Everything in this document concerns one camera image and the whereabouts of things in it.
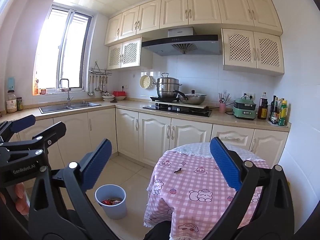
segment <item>drawer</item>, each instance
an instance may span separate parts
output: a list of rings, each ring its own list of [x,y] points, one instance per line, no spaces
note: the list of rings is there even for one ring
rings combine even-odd
[[[214,124],[211,138],[218,136],[223,143],[230,143],[249,150],[254,129]]]

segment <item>faucet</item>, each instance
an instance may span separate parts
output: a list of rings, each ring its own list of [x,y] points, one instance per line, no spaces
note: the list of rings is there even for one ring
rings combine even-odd
[[[68,99],[67,99],[67,106],[70,106],[70,102],[71,102],[71,100],[72,100],[72,98],[70,98],[70,93],[69,93],[69,91],[71,90],[71,88],[69,87],[69,80],[67,79],[67,78],[61,78],[60,80],[59,80],[59,85],[61,86],[61,81],[62,80],[67,80],[68,81],[68,87],[67,87],[67,92],[68,92]]]

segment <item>blue gripper pad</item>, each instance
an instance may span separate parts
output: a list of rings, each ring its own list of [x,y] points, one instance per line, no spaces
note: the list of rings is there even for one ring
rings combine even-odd
[[[12,132],[18,133],[30,126],[33,126],[35,123],[36,118],[33,115],[28,115],[24,118],[13,121],[10,129]]]
[[[241,187],[240,171],[227,152],[227,148],[217,138],[210,142],[210,152],[221,170],[229,187],[239,191]]]
[[[100,173],[106,165],[108,159],[112,153],[111,142],[104,139],[94,152],[88,157],[87,155],[85,163],[81,165],[80,171],[82,173],[82,184],[80,186],[83,192],[92,189],[96,183]]]

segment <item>pink checkered tablecloth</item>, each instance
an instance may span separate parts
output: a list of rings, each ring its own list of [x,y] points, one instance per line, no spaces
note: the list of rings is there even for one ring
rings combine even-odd
[[[203,147],[204,151],[209,151],[209,143],[199,145],[199,151],[203,151]],[[243,160],[250,159],[257,167],[268,168],[264,160],[249,158],[252,153],[248,153],[249,156],[245,154],[239,154]],[[153,170],[147,188],[144,225],[152,227],[162,221],[172,221],[170,240],[203,239],[236,193],[235,189],[228,186],[212,156],[200,155],[196,150],[192,151],[192,147],[176,148],[165,152]],[[240,227],[250,222],[261,189],[257,187]]]

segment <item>tile floor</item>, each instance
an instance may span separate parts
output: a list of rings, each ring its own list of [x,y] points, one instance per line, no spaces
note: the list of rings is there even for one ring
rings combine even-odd
[[[121,156],[116,156],[107,162],[93,189],[86,192],[88,198],[108,226],[123,240],[142,240],[150,230],[143,226],[143,216],[148,202],[146,191],[152,170],[135,164]],[[104,184],[120,185],[127,194],[126,204],[128,214],[120,220],[107,217],[103,209],[95,201],[95,190]],[[61,189],[68,209],[73,209],[65,188]]]

